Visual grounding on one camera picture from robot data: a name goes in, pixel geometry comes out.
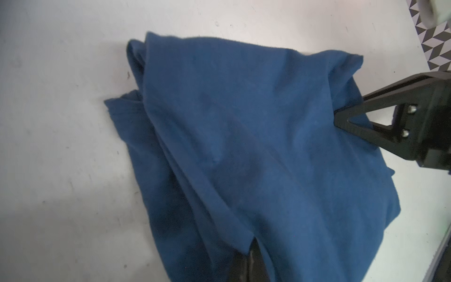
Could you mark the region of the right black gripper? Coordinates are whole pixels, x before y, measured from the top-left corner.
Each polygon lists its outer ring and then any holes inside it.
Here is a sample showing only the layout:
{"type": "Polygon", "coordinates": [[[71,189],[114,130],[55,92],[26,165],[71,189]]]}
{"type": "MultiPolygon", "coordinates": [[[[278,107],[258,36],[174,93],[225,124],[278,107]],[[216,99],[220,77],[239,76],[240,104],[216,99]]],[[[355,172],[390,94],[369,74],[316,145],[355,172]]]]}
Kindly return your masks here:
{"type": "Polygon", "coordinates": [[[363,96],[363,102],[336,110],[334,125],[422,168],[451,171],[451,73],[439,80],[414,75],[363,96]],[[395,107],[389,126],[352,120],[368,112],[395,107]],[[422,142],[418,141],[424,120],[422,142]]]}

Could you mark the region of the blue mickey t-shirt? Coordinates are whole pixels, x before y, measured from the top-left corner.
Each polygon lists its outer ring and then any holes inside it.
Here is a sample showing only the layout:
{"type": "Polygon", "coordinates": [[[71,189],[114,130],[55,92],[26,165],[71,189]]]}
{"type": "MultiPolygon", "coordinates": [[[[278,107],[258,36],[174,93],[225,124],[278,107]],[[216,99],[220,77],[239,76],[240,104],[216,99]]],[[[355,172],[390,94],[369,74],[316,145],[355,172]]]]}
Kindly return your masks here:
{"type": "Polygon", "coordinates": [[[400,213],[378,147],[334,125],[363,57],[148,33],[105,105],[173,282],[225,282],[256,241],[272,282],[360,282],[400,213]]]}

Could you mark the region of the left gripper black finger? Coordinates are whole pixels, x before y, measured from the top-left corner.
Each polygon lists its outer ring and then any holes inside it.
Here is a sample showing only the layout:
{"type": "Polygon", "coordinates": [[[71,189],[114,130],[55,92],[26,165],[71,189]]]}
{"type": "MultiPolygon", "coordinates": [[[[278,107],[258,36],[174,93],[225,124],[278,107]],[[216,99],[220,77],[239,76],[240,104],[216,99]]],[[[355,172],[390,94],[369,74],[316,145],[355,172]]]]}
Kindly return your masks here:
{"type": "Polygon", "coordinates": [[[227,282],[270,282],[258,241],[252,241],[247,255],[235,252],[227,282]]]}

